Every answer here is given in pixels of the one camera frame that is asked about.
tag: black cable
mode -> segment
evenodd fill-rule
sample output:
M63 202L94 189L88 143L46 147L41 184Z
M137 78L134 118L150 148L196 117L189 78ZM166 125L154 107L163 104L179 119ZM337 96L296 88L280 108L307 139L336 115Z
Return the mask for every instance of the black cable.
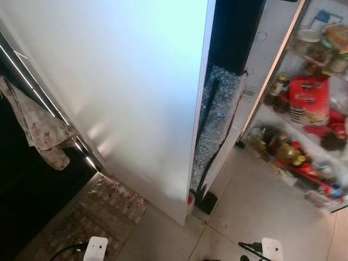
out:
M76 244L76 245L71 245L71 246L64 247L63 249L58 251L49 261L54 261L57 256L61 255L66 250L75 248L76 251L85 251L87 249L87 246L88 246L88 242L84 242L84 243L79 243L79 244Z
M254 251L253 249L257 249L257 251L259 251L261 249L260 252L262 252L262 244L261 243L253 243L253 244L247 244L247 243L243 243L243 242L238 242L238 245L242 248L244 248L245 250L253 253L254 255L258 256L259 258L261 258L262 260L266 260L266 261L272 261L271 259L268 259L264 256L262 256L261 254L259 254L258 252Z

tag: refrigerator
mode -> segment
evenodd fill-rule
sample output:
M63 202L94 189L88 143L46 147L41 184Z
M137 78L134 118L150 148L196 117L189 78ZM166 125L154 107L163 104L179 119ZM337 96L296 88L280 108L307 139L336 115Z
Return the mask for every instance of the refrigerator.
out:
M299 1L264 81L240 98L236 146L317 208L345 208L347 98L348 1Z

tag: hanging towel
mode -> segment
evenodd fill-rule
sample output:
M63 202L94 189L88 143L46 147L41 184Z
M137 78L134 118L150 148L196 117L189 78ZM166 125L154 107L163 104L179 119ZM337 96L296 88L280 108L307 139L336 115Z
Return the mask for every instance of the hanging towel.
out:
M53 117L4 77L0 77L0 92L11 104L29 147L34 146L45 162L56 170L68 166L70 160L62 148L75 146L77 131Z

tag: red bag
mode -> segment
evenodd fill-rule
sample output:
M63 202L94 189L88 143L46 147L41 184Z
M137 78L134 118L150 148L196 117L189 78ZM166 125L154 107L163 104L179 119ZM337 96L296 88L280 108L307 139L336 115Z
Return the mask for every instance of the red bag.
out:
M330 114L326 76L296 76L290 82L291 120L304 125L325 126Z

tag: rug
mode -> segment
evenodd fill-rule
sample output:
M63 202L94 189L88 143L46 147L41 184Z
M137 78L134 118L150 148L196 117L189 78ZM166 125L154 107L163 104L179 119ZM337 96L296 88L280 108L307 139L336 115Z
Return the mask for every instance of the rug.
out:
M104 260L116 260L147 206L142 197L103 176L46 238L45 246L39 249L34 260L48 261L62 248L88 242L91 236L108 238ZM82 257L82 253L66 251L55 261L78 261Z

